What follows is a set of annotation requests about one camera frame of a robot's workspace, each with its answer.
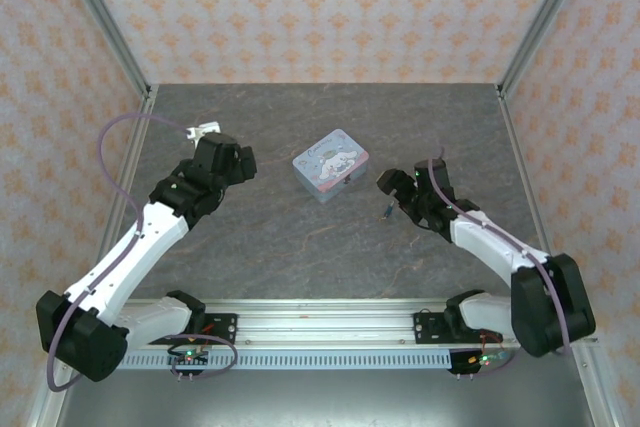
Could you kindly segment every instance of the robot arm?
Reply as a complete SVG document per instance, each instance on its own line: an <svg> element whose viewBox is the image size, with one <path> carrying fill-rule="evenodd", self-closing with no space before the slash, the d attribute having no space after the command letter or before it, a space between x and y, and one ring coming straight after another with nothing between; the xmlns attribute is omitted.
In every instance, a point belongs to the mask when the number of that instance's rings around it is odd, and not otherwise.
<svg viewBox="0 0 640 427"><path fill-rule="evenodd" d="M442 159L432 165L438 190L448 203L430 180L428 161L415 165L415 181L406 173L391 169L380 176L378 187L385 194L394 195L414 224L469 251L511 288L510 298L474 290L449 299L445 317L454 335L468 329L491 330L515 337L535 357L561 347L561 321L534 260L548 274L558 294L569 339L592 334L595 319L575 261L566 254L551 256L534 249L500 229L477 205L456 199Z"/></svg>
<svg viewBox="0 0 640 427"><path fill-rule="evenodd" d="M36 305L42 346L48 352L63 315L85 295L55 355L93 381L111 374L127 349L185 330L200 332L203 327L204 304L179 291L131 315L120 315L129 296L160 257L204 215L218 208L229 186L253 179L256 174L251 148L242 148L233 138L220 134L217 123L189 129L188 138L196 145L193 159L181 161L157 184L143 209L141 231L134 224L64 295L48 291ZM138 241L127 256L91 289L94 280L124 252L134 236L139 236Z"/></svg>

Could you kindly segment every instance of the white clip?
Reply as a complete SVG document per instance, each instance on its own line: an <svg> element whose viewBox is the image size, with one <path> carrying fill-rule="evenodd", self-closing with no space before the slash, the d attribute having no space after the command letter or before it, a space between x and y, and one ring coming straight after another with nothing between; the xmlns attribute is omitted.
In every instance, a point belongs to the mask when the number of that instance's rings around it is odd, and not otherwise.
<svg viewBox="0 0 640 427"><path fill-rule="evenodd" d="M206 124L200 124L198 127L189 127L187 129L187 139L193 140L194 147L198 147L198 141L209 132L220 133L220 124L218 122L208 122Z"/></svg>

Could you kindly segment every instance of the metal corner post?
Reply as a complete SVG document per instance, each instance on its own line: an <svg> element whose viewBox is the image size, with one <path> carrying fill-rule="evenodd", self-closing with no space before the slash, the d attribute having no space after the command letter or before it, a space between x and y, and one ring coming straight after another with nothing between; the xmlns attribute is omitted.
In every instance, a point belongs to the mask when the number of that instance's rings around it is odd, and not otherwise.
<svg viewBox="0 0 640 427"><path fill-rule="evenodd" d="M141 95L145 95L149 90L149 84L147 83L138 62L131 53L122 32L120 32L118 25L111 16L111 13L107 8L107 4L104 0L84 1L107 38L107 42L120 61L122 68L131 81L131 84Z"/></svg>
<svg viewBox="0 0 640 427"><path fill-rule="evenodd" d="M153 110L157 93L158 85L151 86L149 93L142 96L138 112L142 114L150 114ZM133 121L131 133L129 134L129 142L127 143L127 148L116 178L118 185L127 192L129 192L133 185L133 178L135 176L136 167L138 166L138 159L140 158L140 152L142 151L142 145L144 143L148 126L149 119L136 119ZM109 218L107 220L100 248L96 255L96 260L104 257L104 255L111 250L118 240L120 224L122 222L124 210L127 206L127 201L122 196L117 193L114 193L113 195L114 198L111 204L111 210L109 211Z"/></svg>
<svg viewBox="0 0 640 427"><path fill-rule="evenodd" d="M524 36L520 47L511 60L509 67L499 84L499 94L506 98L515 89L520 76L524 73L529 61L533 58L545 32L553 22L558 9L564 0L544 0L540 10L536 14L531 27Z"/></svg>
<svg viewBox="0 0 640 427"><path fill-rule="evenodd" d="M496 86L500 110L504 116L509 139L513 147L513 152L520 171L520 177L524 186L524 191L529 202L531 215L536 227L536 233L540 240L540 246L546 252L552 252L551 244L547 236L547 230L544 225L544 219L538 209L533 187L527 173L527 167L522 156L518 137L511 121L507 99L504 92ZM606 358L606 352L602 345L598 342L597 337L584 339L584 341L576 343L573 348L573 356L580 375L580 379L584 386L585 396L589 404L589 410L593 418L594 425L597 427L624 427L627 425L617 403L613 382L611 379L611 365Z"/></svg>

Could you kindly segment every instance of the orange floral wallpaper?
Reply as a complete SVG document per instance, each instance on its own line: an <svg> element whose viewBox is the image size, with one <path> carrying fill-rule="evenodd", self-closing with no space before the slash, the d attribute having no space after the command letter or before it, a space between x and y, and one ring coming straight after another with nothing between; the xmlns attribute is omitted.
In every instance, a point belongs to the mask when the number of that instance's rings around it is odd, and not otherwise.
<svg viewBox="0 0 640 427"><path fill-rule="evenodd" d="M498 82L542 0L106 0L153 83Z"/></svg>
<svg viewBox="0 0 640 427"><path fill-rule="evenodd" d="M640 0L567 0L509 99L553 246L582 267L640 420Z"/></svg>
<svg viewBox="0 0 640 427"><path fill-rule="evenodd" d="M0 425L25 425L43 379L35 303L95 262L111 193L95 138L136 110L82 0L0 0ZM117 171L129 129L106 143Z"/></svg>

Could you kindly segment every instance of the cartoon character print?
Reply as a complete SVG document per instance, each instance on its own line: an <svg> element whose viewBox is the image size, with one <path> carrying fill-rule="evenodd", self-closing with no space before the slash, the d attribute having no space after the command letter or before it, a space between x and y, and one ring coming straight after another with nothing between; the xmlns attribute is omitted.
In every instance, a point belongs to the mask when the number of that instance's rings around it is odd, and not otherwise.
<svg viewBox="0 0 640 427"><path fill-rule="evenodd" d="M318 177L320 180L326 180L329 177L338 177L344 171L349 170L356 163L354 160L358 155L357 151L353 152L336 152L330 150L325 152L322 163L322 173Z"/></svg>

